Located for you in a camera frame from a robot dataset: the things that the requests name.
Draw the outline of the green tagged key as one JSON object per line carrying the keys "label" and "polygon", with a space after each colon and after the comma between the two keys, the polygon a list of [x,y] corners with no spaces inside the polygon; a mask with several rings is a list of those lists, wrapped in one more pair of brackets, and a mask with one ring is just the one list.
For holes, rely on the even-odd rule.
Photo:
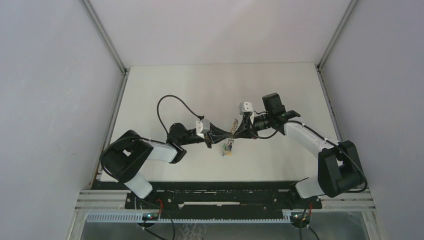
{"label": "green tagged key", "polygon": [[232,149],[232,144],[227,142],[223,145],[224,151],[230,151]]}

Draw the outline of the large metal keyring yellow handle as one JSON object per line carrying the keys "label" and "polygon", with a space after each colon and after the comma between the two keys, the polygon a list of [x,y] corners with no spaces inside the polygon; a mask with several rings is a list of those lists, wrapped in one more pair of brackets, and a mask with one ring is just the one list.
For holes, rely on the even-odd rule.
{"label": "large metal keyring yellow handle", "polygon": [[235,118],[230,129],[230,137],[227,140],[226,147],[227,149],[231,149],[234,144],[234,137],[236,135],[237,129],[239,126],[239,121]]}

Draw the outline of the yellow tagged key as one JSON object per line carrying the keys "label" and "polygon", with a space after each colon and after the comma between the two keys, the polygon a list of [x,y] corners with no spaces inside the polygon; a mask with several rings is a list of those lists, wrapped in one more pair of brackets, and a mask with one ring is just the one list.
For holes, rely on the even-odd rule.
{"label": "yellow tagged key", "polygon": [[232,155],[232,151],[231,150],[224,150],[222,153],[222,156],[231,156]]}

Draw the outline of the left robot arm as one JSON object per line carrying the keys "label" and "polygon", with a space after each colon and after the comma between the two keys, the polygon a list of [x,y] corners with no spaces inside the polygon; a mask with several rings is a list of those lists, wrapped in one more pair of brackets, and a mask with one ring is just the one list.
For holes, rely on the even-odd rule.
{"label": "left robot arm", "polygon": [[149,140],[134,130],[128,130],[101,153],[99,161],[106,174],[125,185],[137,196],[138,204],[149,209],[155,205],[157,196],[141,171],[146,161],[176,164],[187,153],[184,145],[205,143],[211,148],[213,144],[231,135],[230,132],[202,121],[197,121],[196,127],[192,129],[187,129],[181,123],[174,123],[165,142]]}

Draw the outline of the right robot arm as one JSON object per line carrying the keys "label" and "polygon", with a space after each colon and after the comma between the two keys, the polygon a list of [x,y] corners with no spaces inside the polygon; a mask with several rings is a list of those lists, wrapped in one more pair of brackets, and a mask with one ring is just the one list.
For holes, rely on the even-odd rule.
{"label": "right robot arm", "polygon": [[307,177],[290,187],[289,203],[302,208],[309,198],[337,197],[343,193],[361,193],[368,180],[361,166],[357,148],[350,140],[332,139],[311,126],[294,110],[286,110],[277,93],[262,97],[265,111],[254,111],[251,102],[239,104],[242,123],[234,138],[260,139],[258,132],[274,129],[303,146],[317,159],[317,175]]}

